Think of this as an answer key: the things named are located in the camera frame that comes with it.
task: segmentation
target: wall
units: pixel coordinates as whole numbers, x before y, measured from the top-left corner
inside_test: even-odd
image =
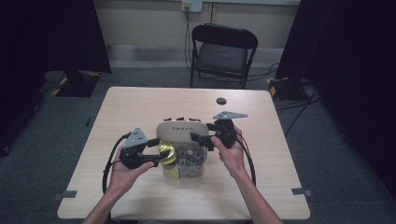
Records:
[[[211,21],[245,28],[259,39],[256,57],[268,58],[270,52],[275,58],[269,61],[280,58],[299,1],[215,2],[203,2],[202,13],[190,13],[190,30],[197,24]],[[96,0],[94,3],[107,45],[129,45],[139,50],[184,51],[187,19],[181,11],[180,1]]]

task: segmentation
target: black cable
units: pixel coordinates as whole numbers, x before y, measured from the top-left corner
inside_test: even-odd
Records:
[[[242,134],[238,133],[238,135],[242,137],[242,140],[244,141],[244,143],[246,145],[246,147],[245,147],[245,145],[239,139],[236,139],[236,142],[239,143],[239,145],[242,147],[242,149],[244,149],[245,154],[247,155],[247,161],[248,161],[248,165],[250,167],[251,181],[256,186],[256,171],[254,169],[253,159],[251,159],[251,156],[250,156],[250,151],[248,150],[248,143],[245,140],[245,138],[242,136]]]
[[[300,115],[303,113],[303,111],[308,107],[308,105],[305,105],[303,107],[303,109],[298,113],[298,115],[294,118],[293,122],[291,123],[291,125],[289,126],[288,130],[285,132],[285,138],[288,136],[289,131],[291,129],[291,127],[293,126],[294,122],[297,120],[297,118],[300,117]]]
[[[313,92],[312,95],[309,97],[309,101],[308,101],[308,102],[307,102],[307,101],[304,101],[304,107],[303,107],[303,109],[301,109],[301,111],[300,111],[300,112],[297,114],[297,116],[294,118],[294,120],[293,120],[293,122],[291,123],[291,125],[289,126],[289,128],[286,130],[286,132],[285,132],[285,138],[288,136],[289,131],[290,131],[291,127],[294,125],[294,123],[295,123],[295,121],[297,120],[297,118],[299,118],[300,115],[303,114],[303,112],[308,108],[308,105],[310,105],[310,104],[313,103],[312,99],[314,98],[314,95],[315,95],[315,93],[317,92],[317,89],[318,89],[318,85],[315,86],[314,92]]]
[[[186,66],[191,71],[190,66],[188,64],[187,60],[187,42],[189,42],[189,59],[190,59],[190,64],[191,64],[191,56],[190,56],[190,18],[189,18],[189,8],[185,7],[186,11],[186,21],[187,21],[187,27],[186,27],[186,34],[184,36],[184,59],[186,62]]]
[[[131,133],[127,133],[127,134],[123,135],[123,136],[117,141],[117,143],[114,145],[113,149],[111,150],[110,157],[108,158],[108,161],[107,161],[107,164],[106,164],[106,168],[105,168],[105,170],[103,171],[102,190],[103,190],[103,193],[104,193],[104,194],[105,194],[105,192],[106,192],[106,190],[107,190],[107,178],[108,178],[108,173],[110,172],[110,168],[111,168],[111,166],[113,165],[113,162],[111,162],[111,160],[113,159],[113,156],[114,156],[114,153],[116,152],[117,146],[120,144],[120,142],[121,142],[123,139],[128,138],[129,135],[131,135]],[[113,223],[113,222],[111,221],[111,212],[108,213],[108,215],[107,215],[106,223],[107,223],[107,224]]]
[[[51,86],[51,87],[49,87],[49,88],[47,88],[47,89],[41,91],[40,93],[44,93],[44,92],[50,91],[50,90],[52,90],[54,87],[59,86],[59,84],[62,82],[63,79],[64,79],[64,71],[62,72],[62,75],[61,75],[61,77],[59,78],[59,80],[58,80],[53,86]]]
[[[269,71],[269,72],[262,73],[262,74],[257,74],[257,75],[249,75],[248,77],[256,77],[256,78],[248,79],[247,82],[259,80],[259,79],[261,79],[261,78],[264,78],[264,77],[269,76],[270,74],[272,74],[272,73],[274,73],[274,72],[276,72],[276,70],[271,71],[271,67],[270,67],[270,71]],[[213,81],[219,81],[219,82],[240,82],[239,80],[220,80],[220,79],[217,79],[217,78],[228,78],[228,77],[223,77],[223,76],[213,76],[213,77],[202,77],[202,76],[200,76],[199,78],[201,78],[201,79],[207,79],[207,80],[213,80]]]
[[[309,83],[305,83],[305,84],[306,84],[306,85],[311,85],[311,84],[314,84],[314,83],[309,82]],[[314,99],[314,96],[315,96],[315,94],[316,94],[317,91],[318,91],[318,85],[315,86],[314,92],[313,92],[312,95],[309,97],[309,101],[308,101],[308,102],[307,102],[307,101],[304,101],[303,104],[299,104],[299,105],[294,105],[294,104],[298,104],[298,103],[300,103],[300,101],[299,101],[299,102],[289,103],[289,104],[287,104],[287,105],[284,105],[282,108],[278,108],[278,109],[276,110],[277,114],[282,113],[282,112],[283,112],[284,110],[286,110],[286,109],[296,108],[296,107],[305,106],[305,105],[311,105],[311,104],[313,104],[313,103],[318,102],[318,101],[321,99],[320,96],[319,96],[316,100],[313,100],[313,99]]]

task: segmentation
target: gold object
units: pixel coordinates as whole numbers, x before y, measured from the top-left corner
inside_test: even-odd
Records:
[[[160,160],[160,162],[163,165],[167,165],[172,163],[173,161],[175,161],[176,159],[176,152],[175,152],[175,148],[172,144],[164,142],[164,143],[160,143],[158,145],[158,154],[160,154],[161,152],[165,152],[165,151],[169,151],[169,155],[166,158],[163,158],[162,160]]]

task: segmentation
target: table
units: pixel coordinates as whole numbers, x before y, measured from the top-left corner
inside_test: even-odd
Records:
[[[226,105],[216,100],[223,97]],[[200,119],[212,123],[226,110],[248,114],[234,119],[243,131],[253,159],[257,186],[282,219],[310,216],[305,196],[291,189],[301,187],[272,98],[267,91],[113,87],[106,94],[67,190],[60,218],[87,216],[102,196],[102,177],[111,149],[125,133],[140,127],[148,139],[164,119]],[[147,147],[145,154],[155,154]],[[241,193],[219,159],[208,152],[205,173],[198,178],[172,179],[161,165],[139,176],[132,189],[112,210],[116,219],[133,220],[242,220],[250,219]]]

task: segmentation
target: metal bracket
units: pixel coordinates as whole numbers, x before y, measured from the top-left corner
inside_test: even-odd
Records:
[[[135,147],[146,144],[149,140],[139,127],[135,128],[128,139],[125,141],[123,148]]]
[[[240,119],[240,118],[245,118],[247,116],[248,116],[247,114],[223,111],[223,112],[218,113],[217,115],[213,116],[213,119]]]

